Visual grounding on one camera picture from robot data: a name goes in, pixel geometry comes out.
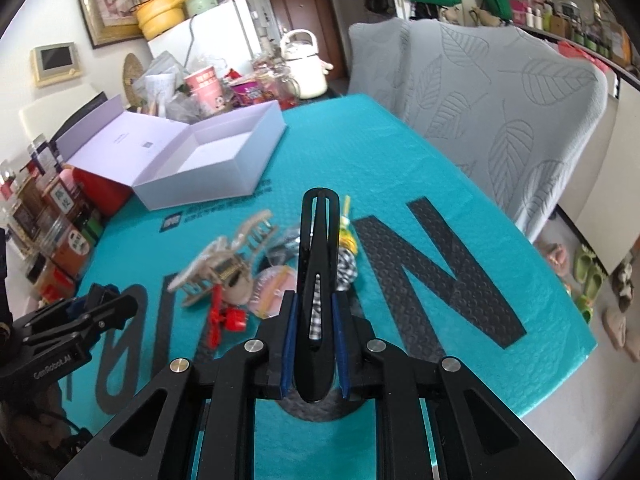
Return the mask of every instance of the door frame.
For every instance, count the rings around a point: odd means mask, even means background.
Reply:
[[[344,27],[344,20],[342,18],[342,11],[340,9],[338,0],[331,0],[331,3],[334,6],[334,14],[338,25],[340,46],[342,47],[342,54],[344,56],[345,69],[347,71],[347,74],[351,74],[351,48],[348,41],[349,35]],[[282,36],[280,35],[280,29],[278,28],[278,22],[276,20],[275,12],[273,12],[273,7],[271,6],[271,0],[260,0],[257,5],[261,6],[269,17],[270,23],[267,27],[267,30],[269,31],[269,37],[272,40],[277,40],[278,42],[280,42]]]

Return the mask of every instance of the checkered fabric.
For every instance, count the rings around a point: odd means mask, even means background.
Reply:
[[[351,251],[344,247],[338,248],[338,290],[348,290],[358,277],[356,258]],[[320,278],[316,278],[316,291],[314,293],[314,309],[311,312],[311,326],[309,327],[309,339],[322,337],[322,321],[320,318]]]

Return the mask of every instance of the framed painting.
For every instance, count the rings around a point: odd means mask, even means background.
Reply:
[[[138,0],[79,0],[94,48],[142,38],[131,9]]]

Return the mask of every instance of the black letter n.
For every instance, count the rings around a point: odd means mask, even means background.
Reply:
[[[502,348],[523,337],[513,309],[431,202],[419,198],[408,207],[455,278],[375,216],[353,223],[407,353],[431,362],[445,355],[404,269]]]

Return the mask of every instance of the yellow pot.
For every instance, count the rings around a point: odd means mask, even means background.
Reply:
[[[185,20],[182,4],[186,0],[149,0],[136,7],[138,26],[151,41]]]

